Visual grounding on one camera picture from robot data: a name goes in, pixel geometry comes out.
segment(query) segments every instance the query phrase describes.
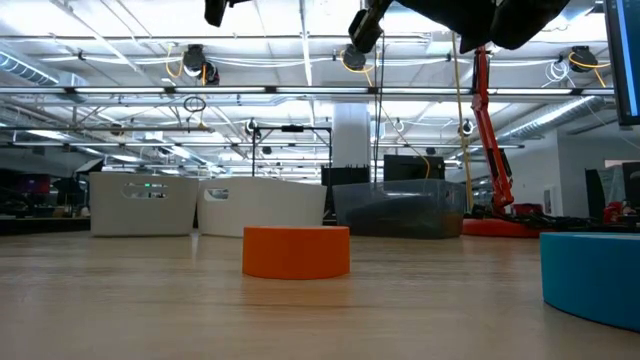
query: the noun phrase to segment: white plastic container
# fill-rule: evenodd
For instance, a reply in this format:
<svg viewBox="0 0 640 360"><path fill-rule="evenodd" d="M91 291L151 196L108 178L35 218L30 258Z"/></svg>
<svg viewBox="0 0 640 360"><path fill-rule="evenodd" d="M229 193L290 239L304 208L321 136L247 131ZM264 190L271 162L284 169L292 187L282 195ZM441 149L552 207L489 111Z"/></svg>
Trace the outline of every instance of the white plastic container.
<svg viewBox="0 0 640 360"><path fill-rule="evenodd" d="M198 227L204 235L241 237L245 226L321 226L327 189L236 177L200 182Z"/></svg>
<svg viewBox="0 0 640 360"><path fill-rule="evenodd" d="M198 180L92 173L94 236L181 236L193 231Z"/></svg>

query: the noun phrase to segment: monitor screen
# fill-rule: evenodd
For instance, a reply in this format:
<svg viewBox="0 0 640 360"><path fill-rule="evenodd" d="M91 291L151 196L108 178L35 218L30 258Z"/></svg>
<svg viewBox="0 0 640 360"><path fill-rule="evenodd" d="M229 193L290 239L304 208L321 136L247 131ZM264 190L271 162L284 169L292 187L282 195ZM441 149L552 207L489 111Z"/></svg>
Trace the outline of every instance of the monitor screen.
<svg viewBox="0 0 640 360"><path fill-rule="evenodd" d="M640 124L640 0L605 0L620 125Z"/></svg>

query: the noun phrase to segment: gray storage bin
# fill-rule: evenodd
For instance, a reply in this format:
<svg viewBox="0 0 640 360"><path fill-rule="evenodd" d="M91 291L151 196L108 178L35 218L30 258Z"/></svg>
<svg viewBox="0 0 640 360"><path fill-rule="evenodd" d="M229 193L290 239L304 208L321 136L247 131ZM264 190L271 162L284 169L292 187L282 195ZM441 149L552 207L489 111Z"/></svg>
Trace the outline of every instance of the gray storage bin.
<svg viewBox="0 0 640 360"><path fill-rule="evenodd" d="M333 187L338 225L352 235L444 239L460 236L465 187L444 180Z"/></svg>

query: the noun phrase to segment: table surface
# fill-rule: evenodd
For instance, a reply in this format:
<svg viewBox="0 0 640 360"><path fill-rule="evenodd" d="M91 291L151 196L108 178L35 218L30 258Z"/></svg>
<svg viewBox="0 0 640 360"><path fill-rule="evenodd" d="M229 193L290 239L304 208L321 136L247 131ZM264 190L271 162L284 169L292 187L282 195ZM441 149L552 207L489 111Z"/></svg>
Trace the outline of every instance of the table surface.
<svg viewBox="0 0 640 360"><path fill-rule="evenodd" d="M352 273L241 273L241 239L0 238L0 359L639 359L542 301L537 240L352 239Z"/></svg>

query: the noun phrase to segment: white column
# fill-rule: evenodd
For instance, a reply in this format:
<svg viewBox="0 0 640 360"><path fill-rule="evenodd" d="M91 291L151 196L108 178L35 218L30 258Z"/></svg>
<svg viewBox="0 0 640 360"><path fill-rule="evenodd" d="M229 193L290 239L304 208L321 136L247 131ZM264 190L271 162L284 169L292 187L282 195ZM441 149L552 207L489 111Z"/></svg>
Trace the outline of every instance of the white column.
<svg viewBox="0 0 640 360"><path fill-rule="evenodd" d="M334 105L333 167L371 164L370 121L366 103Z"/></svg>

